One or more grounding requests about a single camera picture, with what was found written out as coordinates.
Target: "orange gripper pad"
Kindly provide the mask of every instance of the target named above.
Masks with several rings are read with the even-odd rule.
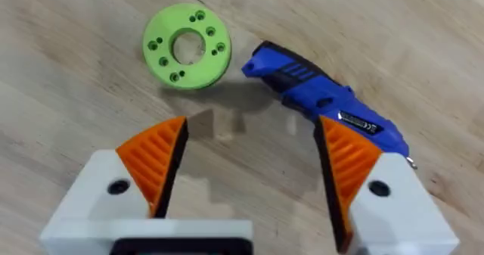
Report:
[[[146,198],[151,217],[166,215],[187,140],[186,117],[176,117],[144,130],[116,149]]]
[[[337,250],[345,253],[353,236],[349,207],[383,152],[363,135],[324,116],[314,135]]]

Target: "wood grain surface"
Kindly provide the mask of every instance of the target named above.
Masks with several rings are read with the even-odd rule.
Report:
[[[179,2],[231,33],[228,72],[198,92],[163,88],[141,53],[150,16]],[[0,253],[43,254],[93,151],[188,115],[170,217],[251,219],[257,254],[336,254],[312,124],[240,71],[262,39],[393,120],[455,254],[484,253],[484,0],[0,0]]]

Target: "blue power tool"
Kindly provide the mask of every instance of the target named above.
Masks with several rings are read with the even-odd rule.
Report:
[[[349,86],[342,86],[298,54],[265,41],[244,65],[247,77],[259,77],[281,94],[282,104],[312,121],[322,115],[371,140],[384,152],[408,157],[408,145],[396,126],[361,103]]]

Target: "center hole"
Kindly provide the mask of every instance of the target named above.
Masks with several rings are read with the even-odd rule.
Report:
[[[180,64],[192,65],[205,54],[205,42],[198,33],[185,32],[176,37],[172,53]]]

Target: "green 3d printed ring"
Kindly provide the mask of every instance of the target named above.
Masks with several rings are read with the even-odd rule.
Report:
[[[195,64],[180,64],[173,57],[175,39],[195,32],[203,39],[205,54]],[[209,9],[193,4],[172,5],[158,12],[143,35],[144,59],[153,75],[177,89],[200,89],[222,76],[231,56],[231,41],[224,23]]]

